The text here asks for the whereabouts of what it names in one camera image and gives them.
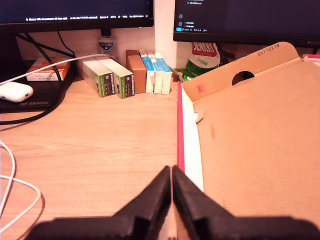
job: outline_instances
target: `medicine box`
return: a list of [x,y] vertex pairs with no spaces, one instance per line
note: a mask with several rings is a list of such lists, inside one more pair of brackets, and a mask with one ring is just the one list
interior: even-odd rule
[[136,94],[146,92],[146,75],[147,69],[137,50],[127,50],[126,68],[133,72],[134,92]]
[[162,91],[162,81],[164,78],[164,70],[162,69],[159,62],[157,62],[156,56],[153,53],[148,53],[148,57],[154,67],[154,90],[155,94],[161,94]]
[[154,55],[157,62],[161,64],[163,69],[162,94],[169,94],[172,72],[159,52],[155,52]]
[[86,83],[100,96],[115,94],[113,72],[95,58],[85,58],[79,61],[79,68]]
[[135,95],[133,72],[107,56],[98,56],[95,59],[113,72],[115,94],[121,99]]
[[146,68],[145,92],[153,93],[155,84],[155,68],[145,50],[142,49],[139,53]]

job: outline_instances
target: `desk surface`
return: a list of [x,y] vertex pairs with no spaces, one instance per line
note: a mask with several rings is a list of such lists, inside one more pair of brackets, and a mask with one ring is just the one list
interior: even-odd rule
[[[1,126],[1,140],[12,150],[15,177],[37,186],[40,200],[1,240],[23,239],[39,218],[111,216],[137,196],[165,165],[177,162],[177,83],[169,95],[141,93],[99,98],[84,82],[74,82],[62,104],[49,115],[19,126]],[[35,113],[1,114],[13,120]],[[1,149],[1,174],[11,161]],[[3,196],[7,180],[1,181]],[[4,226],[35,199],[14,183]],[[169,237],[176,235],[173,211]]]

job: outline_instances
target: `computer monitor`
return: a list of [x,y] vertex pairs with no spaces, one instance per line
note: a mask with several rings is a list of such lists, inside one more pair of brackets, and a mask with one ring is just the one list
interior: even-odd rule
[[173,39],[320,47],[319,0],[176,0]]
[[153,0],[0,0],[0,82],[21,70],[15,34],[151,27]]

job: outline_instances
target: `white cord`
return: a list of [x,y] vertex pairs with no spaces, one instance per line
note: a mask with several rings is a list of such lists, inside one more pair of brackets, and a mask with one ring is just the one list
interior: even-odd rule
[[7,152],[9,153],[9,155],[11,157],[11,162],[12,162],[12,169],[11,169],[9,182],[8,182],[8,184],[6,186],[6,189],[5,189],[1,204],[0,204],[0,218],[1,218],[2,212],[4,210],[5,203],[6,203],[7,199],[8,199],[8,194],[9,194],[9,190],[10,190],[11,185],[12,185],[12,180],[14,179],[14,175],[15,175],[15,171],[16,171],[16,162],[15,162],[14,155],[12,154],[11,150],[7,147],[7,145],[5,145],[2,141],[0,141],[0,145],[2,145],[5,148],[5,150],[7,150]]
[[[14,155],[12,154],[11,150],[10,150],[2,141],[0,141],[0,145],[2,145],[2,146],[5,148],[5,150],[7,150],[8,153],[10,154],[11,161],[12,161],[12,172],[13,172],[13,174],[14,174],[14,173],[15,173],[15,169],[16,169],[16,162],[15,162]],[[33,203],[32,203],[30,206],[28,206],[23,212],[21,212],[18,216],[16,216],[16,217],[15,217],[11,222],[9,222],[6,226],[4,226],[3,228],[0,229],[0,235],[1,235],[5,230],[7,230],[9,227],[11,227],[16,221],[18,221],[23,215],[25,215],[30,209],[32,209],[32,208],[34,207],[34,205],[36,205],[36,203],[39,201],[39,199],[40,199],[40,197],[41,197],[41,192],[40,192],[40,190],[39,190],[36,186],[32,185],[32,184],[29,183],[29,182],[26,182],[26,181],[23,181],[23,180],[20,180],[20,179],[17,179],[17,178],[13,178],[12,172],[11,172],[11,175],[10,175],[10,176],[0,175],[0,178],[2,178],[2,179],[8,179],[8,180],[9,180],[8,185],[7,185],[7,187],[6,187],[6,190],[5,190],[6,193],[4,194],[3,199],[2,199],[2,203],[1,203],[2,208],[3,208],[5,202],[6,202],[7,198],[8,198],[8,192],[9,192],[9,189],[10,189],[10,186],[11,186],[10,183],[12,183],[12,181],[15,181],[15,182],[24,184],[24,185],[32,188],[33,190],[36,191],[37,197],[36,197],[36,199],[33,201]]]
[[26,77],[30,74],[34,74],[34,73],[37,73],[39,71],[42,71],[42,70],[45,70],[45,69],[49,69],[53,66],[56,66],[56,65],[60,65],[60,64],[64,64],[64,63],[68,63],[68,62],[72,62],[72,61],[76,61],[76,60],[80,60],[80,59],[87,59],[87,58],[93,58],[93,57],[99,57],[99,56],[107,56],[107,57],[111,57],[107,54],[92,54],[92,55],[87,55],[87,56],[79,56],[79,57],[76,57],[76,58],[70,58],[70,59],[66,59],[66,60],[63,60],[63,61],[59,61],[59,62],[56,62],[54,64],[51,64],[51,65],[48,65],[48,66],[44,66],[42,68],[39,68],[37,70],[34,70],[34,71],[31,71],[31,72],[27,72],[23,75],[20,75],[20,76],[16,76],[14,78],[11,78],[9,80],[6,80],[6,81],[3,81],[3,82],[0,82],[0,86],[3,85],[3,84],[6,84],[6,83],[9,83],[9,82],[12,82],[14,80],[18,80],[18,79],[21,79],[23,77]]
[[[9,179],[8,176],[3,176],[3,175],[0,175],[0,178]],[[41,192],[36,186],[32,185],[29,182],[26,182],[26,181],[23,181],[23,180],[20,180],[20,179],[17,179],[17,178],[13,178],[13,181],[21,183],[21,184],[24,184],[24,185],[32,188],[33,190],[36,191],[37,196],[36,196],[36,199],[34,200],[34,202],[30,206],[28,206],[22,213],[20,213],[18,216],[16,216],[6,226],[4,226],[3,228],[0,229],[0,234],[2,234],[5,230],[7,230],[9,227],[11,227],[16,221],[18,221],[23,215],[25,215],[30,209],[32,209],[36,205],[36,203],[39,201],[39,199],[41,198]]]

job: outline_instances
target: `small box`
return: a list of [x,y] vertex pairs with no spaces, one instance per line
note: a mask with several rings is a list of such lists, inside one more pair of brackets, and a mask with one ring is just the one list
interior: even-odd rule
[[133,72],[107,56],[98,56],[95,59],[113,72],[115,94],[121,99],[135,95]]
[[320,67],[320,55],[318,55],[318,54],[305,54],[305,55],[303,55],[303,57],[304,56],[307,56],[309,58],[310,62],[312,62],[315,65]]
[[147,69],[137,50],[127,50],[126,68],[133,72],[134,92],[136,94],[146,92]]
[[115,94],[113,72],[93,57],[79,61],[83,79],[100,96]]
[[163,69],[162,94],[169,94],[172,72],[159,52],[155,52],[154,55],[157,62],[161,64]]
[[[58,62],[61,62],[63,60],[66,60],[66,58],[62,58],[62,57],[52,58],[52,61],[54,63],[58,63]],[[32,72],[34,70],[43,68],[43,67],[48,66],[48,65],[50,65],[48,60],[46,60],[45,58],[38,58],[33,63],[33,65],[29,68],[27,73],[30,73],[30,72]],[[56,68],[58,69],[58,72],[59,72],[59,75],[61,77],[61,80],[63,81],[65,79],[67,73],[68,73],[69,68],[70,68],[70,62],[65,62],[65,63],[59,64],[59,65],[56,66]],[[29,82],[35,82],[35,81],[40,81],[40,82],[58,81],[57,74],[56,74],[56,72],[55,72],[53,67],[50,67],[48,69],[32,73],[32,74],[26,76],[26,79]]]
[[162,81],[164,78],[164,70],[162,69],[159,62],[157,62],[156,56],[153,53],[148,53],[148,57],[154,67],[154,90],[155,94],[161,94],[162,91]]
[[145,50],[142,49],[139,51],[139,53],[146,68],[145,92],[153,93],[155,84],[155,68]]

